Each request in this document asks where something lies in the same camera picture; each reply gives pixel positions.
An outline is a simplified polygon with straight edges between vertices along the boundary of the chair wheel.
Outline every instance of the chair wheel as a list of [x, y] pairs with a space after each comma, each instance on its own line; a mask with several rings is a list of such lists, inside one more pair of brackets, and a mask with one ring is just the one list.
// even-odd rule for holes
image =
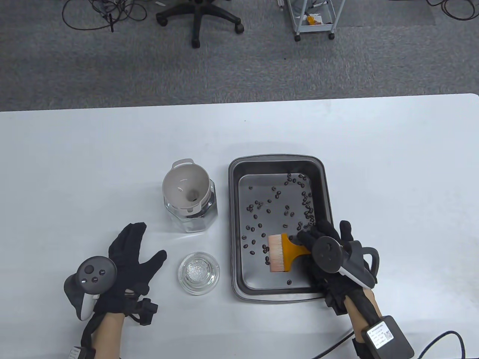
[[235, 25], [235, 32], [237, 34], [242, 34], [244, 32], [243, 24], [239, 23], [239, 24]]
[[156, 14], [156, 21], [161, 25], [161, 26], [166, 26], [168, 25], [168, 19], [159, 15], [159, 14]]
[[193, 47], [193, 49], [198, 49], [200, 47], [200, 40], [199, 39], [191, 40], [191, 46]]

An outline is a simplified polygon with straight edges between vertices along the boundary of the white table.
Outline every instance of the white table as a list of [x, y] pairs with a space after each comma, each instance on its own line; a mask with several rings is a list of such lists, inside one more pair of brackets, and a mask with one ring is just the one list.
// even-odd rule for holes
[[[63, 281], [144, 221], [140, 260], [168, 252], [150, 283], [151, 326], [126, 321], [122, 357], [309, 359], [350, 329], [322, 301], [254, 304], [231, 289], [229, 163], [298, 153], [326, 168], [336, 223], [381, 255], [376, 298], [416, 354], [459, 331], [479, 356], [479, 99], [476, 95], [232, 103], [0, 113], [0, 357], [63, 359], [84, 323]], [[192, 157], [216, 183], [219, 216], [205, 233], [175, 233], [161, 182]], [[221, 278], [201, 297], [177, 282], [202, 250]], [[447, 338], [428, 358], [457, 358]], [[329, 358], [355, 358], [350, 341]]]

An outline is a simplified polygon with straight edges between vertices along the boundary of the small glass bowl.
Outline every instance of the small glass bowl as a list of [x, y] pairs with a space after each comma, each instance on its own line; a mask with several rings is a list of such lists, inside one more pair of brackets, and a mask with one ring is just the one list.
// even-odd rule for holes
[[192, 295], [208, 293], [216, 286], [218, 279], [218, 262], [205, 252], [187, 255], [178, 268], [178, 280], [181, 286]]

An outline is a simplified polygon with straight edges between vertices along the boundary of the orange brush handle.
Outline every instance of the orange brush handle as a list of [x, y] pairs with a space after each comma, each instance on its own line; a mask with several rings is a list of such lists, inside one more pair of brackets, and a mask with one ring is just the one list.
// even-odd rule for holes
[[281, 234], [281, 242], [283, 245], [283, 258], [285, 259], [285, 272], [289, 272], [291, 270], [291, 264], [293, 263], [293, 260], [299, 256], [311, 254], [311, 252], [308, 251], [305, 246], [298, 246], [292, 243], [289, 240], [288, 235], [285, 233]]

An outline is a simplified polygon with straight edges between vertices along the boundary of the metal cart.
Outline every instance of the metal cart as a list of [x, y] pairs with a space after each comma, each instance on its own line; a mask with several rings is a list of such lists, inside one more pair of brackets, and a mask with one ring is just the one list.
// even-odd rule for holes
[[[334, 40], [334, 32], [341, 16], [342, 9], [346, 0], [341, 0], [338, 14], [334, 11], [331, 0], [286, 0], [288, 3], [293, 30], [295, 31], [295, 41], [300, 41], [301, 33], [329, 32], [328, 37]], [[309, 25], [305, 15], [320, 14], [322, 21], [318, 25]]]

